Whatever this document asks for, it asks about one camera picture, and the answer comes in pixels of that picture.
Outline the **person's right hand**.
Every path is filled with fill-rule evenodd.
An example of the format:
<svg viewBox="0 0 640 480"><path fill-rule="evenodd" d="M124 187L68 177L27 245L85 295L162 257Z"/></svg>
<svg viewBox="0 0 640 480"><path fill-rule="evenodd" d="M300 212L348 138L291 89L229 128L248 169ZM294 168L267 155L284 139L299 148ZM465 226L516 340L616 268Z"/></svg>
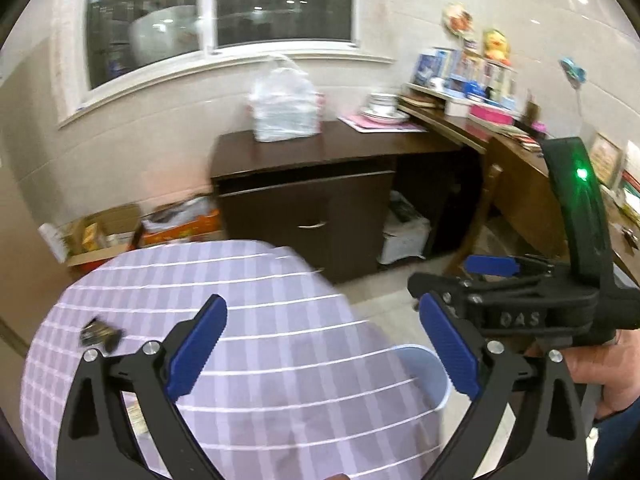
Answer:
<svg viewBox="0 0 640 480"><path fill-rule="evenodd" d="M602 387L595 422L625 411L639 399L639 348L638 330L619 330L612 344L561 351L576 384Z"/></svg>

